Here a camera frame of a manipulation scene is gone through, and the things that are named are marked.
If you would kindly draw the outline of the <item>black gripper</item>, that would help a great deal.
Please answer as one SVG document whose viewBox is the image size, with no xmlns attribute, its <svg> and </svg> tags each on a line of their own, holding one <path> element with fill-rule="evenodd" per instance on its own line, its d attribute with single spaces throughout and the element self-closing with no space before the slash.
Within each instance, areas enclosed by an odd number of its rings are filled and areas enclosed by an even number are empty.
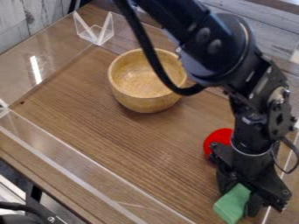
<svg viewBox="0 0 299 224">
<path fill-rule="evenodd" d="M 263 207 L 283 212 L 292 193 L 276 174 L 274 153 L 248 154 L 234 146 L 211 144 L 211 156 L 218 166 L 219 192 L 224 195 L 236 184 L 250 191 L 244 214 L 256 217 Z"/>
</svg>

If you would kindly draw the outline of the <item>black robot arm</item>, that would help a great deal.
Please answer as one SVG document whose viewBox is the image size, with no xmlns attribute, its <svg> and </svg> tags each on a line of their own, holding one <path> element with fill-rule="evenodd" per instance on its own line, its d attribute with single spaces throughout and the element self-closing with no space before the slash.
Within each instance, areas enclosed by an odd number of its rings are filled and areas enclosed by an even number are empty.
<svg viewBox="0 0 299 224">
<path fill-rule="evenodd" d="M 191 87 L 179 87 L 171 81 L 135 7 L 170 34 L 195 81 Z M 235 128 L 228 142 L 210 145 L 220 193 L 244 187 L 248 195 L 240 212 L 246 216 L 255 216 L 262 207 L 283 211 L 292 194 L 278 176 L 283 167 L 276 157 L 280 145 L 291 144 L 287 135 L 296 118 L 287 78 L 260 52 L 246 20 L 211 12 L 198 0 L 133 0 L 124 13 L 163 84 L 179 95 L 195 95 L 208 87 L 222 88 L 228 95 Z"/>
</svg>

